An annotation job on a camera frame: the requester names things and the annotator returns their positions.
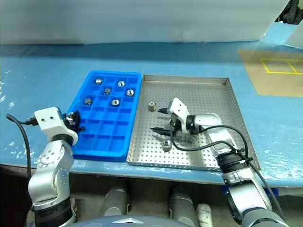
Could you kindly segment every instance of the white wall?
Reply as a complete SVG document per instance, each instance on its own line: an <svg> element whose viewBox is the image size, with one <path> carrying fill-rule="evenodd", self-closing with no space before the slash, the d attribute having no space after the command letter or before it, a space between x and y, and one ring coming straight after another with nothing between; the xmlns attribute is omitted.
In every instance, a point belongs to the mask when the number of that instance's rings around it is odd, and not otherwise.
<svg viewBox="0 0 303 227"><path fill-rule="evenodd" d="M288 0L2 0L0 43L258 40L287 3Z"/></svg>

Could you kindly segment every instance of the metal tray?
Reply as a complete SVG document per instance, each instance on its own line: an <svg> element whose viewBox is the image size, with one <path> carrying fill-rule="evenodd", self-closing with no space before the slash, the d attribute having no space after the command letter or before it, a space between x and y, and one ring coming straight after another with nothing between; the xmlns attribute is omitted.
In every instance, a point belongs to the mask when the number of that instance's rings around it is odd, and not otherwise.
<svg viewBox="0 0 303 227"><path fill-rule="evenodd" d="M245 136L250 157L254 158L255 166L260 165L251 143L236 97L228 78L203 78L181 76L144 75L136 113L127 162L131 165L157 166L183 169L201 169L219 171L213 156L212 148L201 151L184 152L175 149L164 152L161 142L166 136L151 131L152 127L169 128L169 116L150 112L149 102L155 102L157 109L167 107L169 102L178 97L191 114L216 113L223 124L238 128ZM240 136L231 131L239 148L244 147ZM188 141L188 135L179 133L177 144L192 148L208 143L205 135L199 135L196 143Z"/></svg>

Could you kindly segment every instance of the blue plastic tray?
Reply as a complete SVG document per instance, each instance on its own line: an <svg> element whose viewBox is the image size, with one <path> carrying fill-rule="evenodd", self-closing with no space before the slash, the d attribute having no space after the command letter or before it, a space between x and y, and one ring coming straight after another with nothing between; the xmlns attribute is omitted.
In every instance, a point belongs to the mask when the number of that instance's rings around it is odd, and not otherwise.
<svg viewBox="0 0 303 227"><path fill-rule="evenodd" d="M135 114L142 84L142 74L135 72L91 71L75 97L69 112L79 110L85 130L78 133L79 141L73 147L73 156L80 159L125 161L132 135ZM126 91L132 89L133 96ZM92 100L85 105L85 99ZM114 99L119 106L112 106Z"/></svg>

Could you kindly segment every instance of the metal nut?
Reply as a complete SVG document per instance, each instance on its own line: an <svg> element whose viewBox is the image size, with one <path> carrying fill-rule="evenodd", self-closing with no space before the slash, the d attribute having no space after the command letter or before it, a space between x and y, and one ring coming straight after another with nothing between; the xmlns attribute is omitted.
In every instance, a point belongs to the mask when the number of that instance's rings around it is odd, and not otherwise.
<svg viewBox="0 0 303 227"><path fill-rule="evenodd" d="M166 139L166 140L162 140L162 150L164 152L169 152L171 150L172 144L171 141Z"/></svg>
<svg viewBox="0 0 303 227"><path fill-rule="evenodd" d="M156 110L156 103L155 102L149 102L148 104L147 104L147 108L148 108L148 110L149 111L155 111Z"/></svg>
<svg viewBox="0 0 303 227"><path fill-rule="evenodd" d="M101 79L101 78L96 79L96 84L102 84L102 82L103 82L103 79Z"/></svg>
<svg viewBox="0 0 303 227"><path fill-rule="evenodd" d="M110 88L105 88L103 94L108 96L110 91L111 91Z"/></svg>
<svg viewBox="0 0 303 227"><path fill-rule="evenodd" d="M85 104L85 105L91 105L92 102L93 102L93 101L91 100L91 98L87 98L87 99L84 100L84 104Z"/></svg>
<svg viewBox="0 0 303 227"><path fill-rule="evenodd" d="M112 101L112 105L119 105L120 104L120 101L118 100L118 99L114 99L113 101Z"/></svg>
<svg viewBox="0 0 303 227"><path fill-rule="evenodd" d="M124 87L125 86L125 82L124 81L119 81L118 82L118 86L119 87Z"/></svg>
<svg viewBox="0 0 303 227"><path fill-rule="evenodd" d="M126 95L127 96L133 96L134 95L134 90L132 90L132 89L127 90Z"/></svg>

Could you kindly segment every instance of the blue tablecloth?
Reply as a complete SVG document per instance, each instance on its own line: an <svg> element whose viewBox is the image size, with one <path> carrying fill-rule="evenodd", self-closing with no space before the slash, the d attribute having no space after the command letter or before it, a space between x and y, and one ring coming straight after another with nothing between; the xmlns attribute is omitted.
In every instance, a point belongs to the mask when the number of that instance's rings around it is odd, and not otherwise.
<svg viewBox="0 0 303 227"><path fill-rule="evenodd" d="M274 23L261 41L234 43L125 43L1 46L0 162L26 165L22 136L5 113L19 120L57 106L66 112L91 70L229 77L271 186L303 186L303 98L258 96L238 49L303 52L282 46L295 26ZM35 166L47 143L39 127L26 126ZM72 171L105 175L223 183L219 172L130 166L75 160Z"/></svg>

